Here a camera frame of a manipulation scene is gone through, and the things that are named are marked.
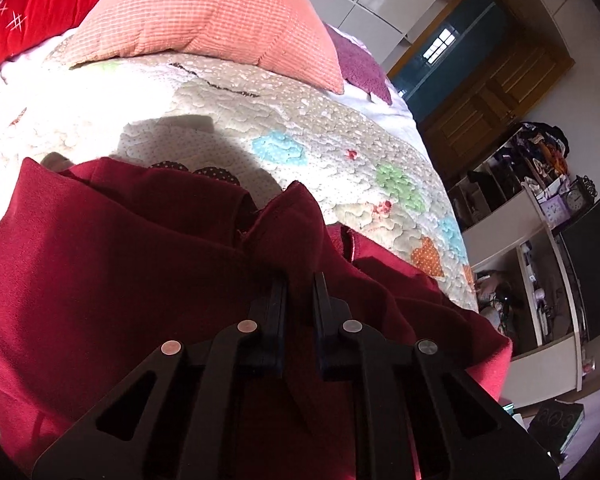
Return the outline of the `black alarm clock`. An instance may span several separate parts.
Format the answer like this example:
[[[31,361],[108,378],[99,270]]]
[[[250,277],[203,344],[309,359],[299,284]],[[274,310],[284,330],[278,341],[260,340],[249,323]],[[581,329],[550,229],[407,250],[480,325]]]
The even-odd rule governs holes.
[[[569,185],[564,201],[568,209],[575,214],[590,208],[596,200],[597,190],[588,176],[577,176]]]

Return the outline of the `dark book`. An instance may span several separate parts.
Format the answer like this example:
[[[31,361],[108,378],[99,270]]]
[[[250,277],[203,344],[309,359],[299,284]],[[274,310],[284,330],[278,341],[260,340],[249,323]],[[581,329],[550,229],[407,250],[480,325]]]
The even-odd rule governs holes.
[[[528,427],[530,436],[553,456],[564,454],[584,422],[584,405],[559,400],[543,402]]]

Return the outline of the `patchwork heart quilt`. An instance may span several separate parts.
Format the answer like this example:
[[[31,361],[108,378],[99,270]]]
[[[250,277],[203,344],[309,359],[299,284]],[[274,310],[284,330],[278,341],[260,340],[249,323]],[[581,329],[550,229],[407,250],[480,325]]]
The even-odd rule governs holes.
[[[70,66],[69,34],[0,64],[0,222],[22,164],[63,172],[110,158],[199,174],[266,206],[300,182],[324,221],[427,274],[467,310],[477,301],[442,181],[400,98],[388,105],[250,65],[162,52]]]

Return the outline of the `pink checked pillow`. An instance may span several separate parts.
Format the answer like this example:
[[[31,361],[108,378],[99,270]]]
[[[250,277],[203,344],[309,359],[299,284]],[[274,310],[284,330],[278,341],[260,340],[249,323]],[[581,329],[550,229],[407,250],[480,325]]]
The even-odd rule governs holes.
[[[310,0],[99,0],[69,38],[64,60],[75,66],[169,50],[343,92],[334,43]]]

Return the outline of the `purple towel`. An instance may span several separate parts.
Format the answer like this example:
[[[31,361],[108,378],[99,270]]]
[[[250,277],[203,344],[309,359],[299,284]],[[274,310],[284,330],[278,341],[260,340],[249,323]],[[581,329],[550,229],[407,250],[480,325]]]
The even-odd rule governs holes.
[[[336,49],[342,78],[351,86],[376,96],[388,105],[392,97],[386,85],[386,75],[375,59],[357,42],[340,34],[336,28],[325,24]]]

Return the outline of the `dark red sweater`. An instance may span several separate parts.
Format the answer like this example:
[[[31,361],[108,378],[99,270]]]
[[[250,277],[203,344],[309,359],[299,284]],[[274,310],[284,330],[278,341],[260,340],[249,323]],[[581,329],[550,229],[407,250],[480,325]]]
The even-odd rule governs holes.
[[[160,344],[204,342],[242,321],[260,269],[287,274],[303,314],[323,273],[355,318],[398,344],[434,341],[500,395],[510,341],[421,270],[326,224],[302,184],[258,207],[199,174],[110,158],[53,172],[29,159],[0,222],[6,455],[30,471]]]

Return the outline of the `white shelf unit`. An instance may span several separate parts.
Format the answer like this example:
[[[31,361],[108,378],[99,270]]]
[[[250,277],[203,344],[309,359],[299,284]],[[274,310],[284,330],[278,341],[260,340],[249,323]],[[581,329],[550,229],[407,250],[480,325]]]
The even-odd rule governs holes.
[[[449,192],[480,310],[513,343],[517,408],[600,389],[600,196],[568,209],[569,152],[558,127],[518,122]]]

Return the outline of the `wooden door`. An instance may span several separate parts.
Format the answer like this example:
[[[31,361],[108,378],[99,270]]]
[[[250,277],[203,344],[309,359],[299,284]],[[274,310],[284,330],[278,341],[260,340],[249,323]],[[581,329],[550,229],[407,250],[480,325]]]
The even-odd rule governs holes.
[[[531,35],[503,42],[418,124],[443,185],[486,159],[574,65],[566,49]]]

